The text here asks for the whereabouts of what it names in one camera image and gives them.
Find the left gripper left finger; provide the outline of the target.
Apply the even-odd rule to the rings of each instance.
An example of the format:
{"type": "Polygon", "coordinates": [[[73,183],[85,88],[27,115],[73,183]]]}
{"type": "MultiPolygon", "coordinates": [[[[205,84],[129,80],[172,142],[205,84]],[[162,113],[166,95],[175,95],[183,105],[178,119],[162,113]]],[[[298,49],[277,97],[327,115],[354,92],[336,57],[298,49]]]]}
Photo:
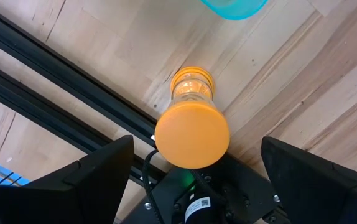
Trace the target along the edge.
{"type": "Polygon", "coordinates": [[[112,223],[133,158],[126,135],[22,187],[0,185],[0,223],[112,223]]]}

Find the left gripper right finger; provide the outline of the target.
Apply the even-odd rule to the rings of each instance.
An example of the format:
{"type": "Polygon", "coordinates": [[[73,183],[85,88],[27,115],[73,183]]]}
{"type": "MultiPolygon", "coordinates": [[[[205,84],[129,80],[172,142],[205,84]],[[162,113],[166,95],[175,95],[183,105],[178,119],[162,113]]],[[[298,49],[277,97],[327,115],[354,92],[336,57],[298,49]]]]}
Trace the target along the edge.
{"type": "Polygon", "coordinates": [[[357,223],[357,172],[265,136],[261,156],[292,223],[357,223]]]}

